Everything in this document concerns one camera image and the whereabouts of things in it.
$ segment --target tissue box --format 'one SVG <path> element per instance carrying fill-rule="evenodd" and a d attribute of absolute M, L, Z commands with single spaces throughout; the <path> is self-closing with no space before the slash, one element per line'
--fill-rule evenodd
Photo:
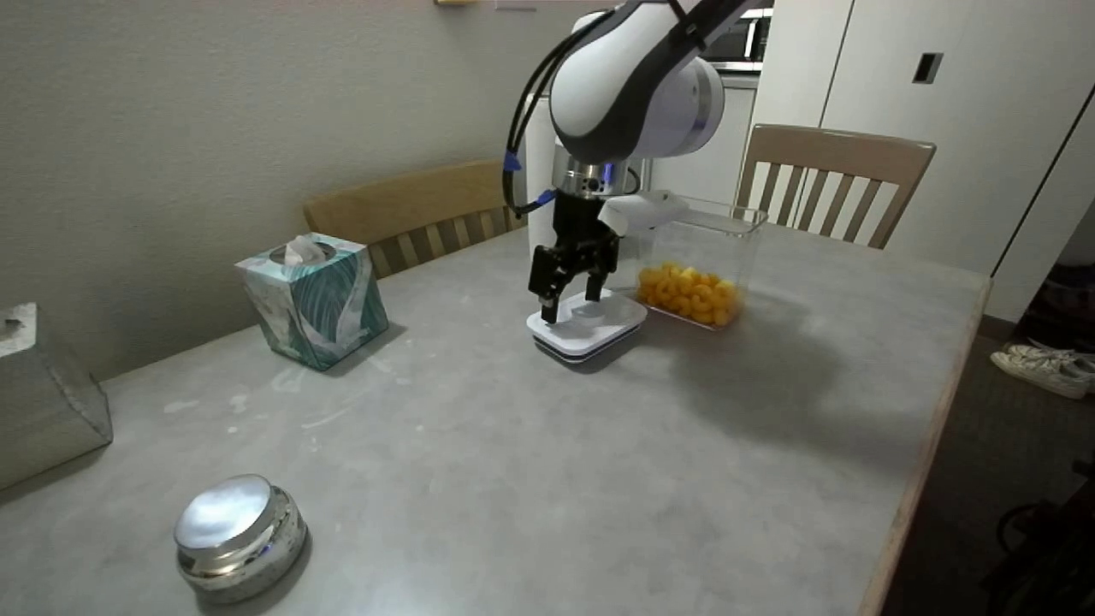
<path fill-rule="evenodd" d="M 0 489 L 110 444 L 101 384 L 61 352 L 39 312 L 0 312 Z"/>
<path fill-rule="evenodd" d="M 248 295 L 274 352 L 311 369 L 334 369 L 388 332 L 371 250 L 311 234 L 326 259 L 285 264 L 285 250 L 239 259 Z"/>

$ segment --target yellow food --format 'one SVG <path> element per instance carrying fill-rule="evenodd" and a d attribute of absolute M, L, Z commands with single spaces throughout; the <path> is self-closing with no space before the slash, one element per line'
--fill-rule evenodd
<path fill-rule="evenodd" d="M 713 328 L 729 324 L 742 312 L 736 286 L 689 264 L 646 267 L 639 273 L 639 302 Z"/>

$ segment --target gray tabletop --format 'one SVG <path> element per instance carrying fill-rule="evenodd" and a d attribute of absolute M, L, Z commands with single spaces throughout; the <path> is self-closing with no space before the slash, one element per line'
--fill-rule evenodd
<path fill-rule="evenodd" d="M 524 328 L 524 235 L 385 282 L 399 332 L 321 378 L 258 328 L 107 384 L 116 443 L 0 506 L 5 612 L 194 612 L 170 532 L 263 473 L 314 548 L 237 612 L 872 612 L 986 282 L 759 235 L 729 332 L 650 320 L 574 372 Z"/>

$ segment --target wooden chair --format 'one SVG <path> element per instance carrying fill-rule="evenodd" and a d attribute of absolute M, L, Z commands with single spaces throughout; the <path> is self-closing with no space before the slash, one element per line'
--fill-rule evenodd
<path fill-rule="evenodd" d="M 932 159 L 936 144 L 916 141 L 758 124 L 736 202 L 777 227 L 883 250 Z"/>
<path fill-rule="evenodd" d="M 518 227 L 496 166 L 388 177 L 306 206 L 314 234 L 367 243 L 376 276 L 418 267 Z"/>

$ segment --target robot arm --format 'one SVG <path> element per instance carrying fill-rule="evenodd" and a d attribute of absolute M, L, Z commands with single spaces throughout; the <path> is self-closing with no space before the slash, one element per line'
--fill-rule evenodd
<path fill-rule="evenodd" d="M 697 53 L 742 5 L 697 0 L 684 14 L 677 0 L 627 0 L 564 48 L 549 107 L 573 161 L 555 193 L 558 243 L 537 247 L 532 267 L 546 321 L 574 273 L 588 273 L 585 298 L 598 302 L 618 272 L 621 235 L 598 219 L 606 169 L 689 156 L 716 134 L 721 87 Z"/>

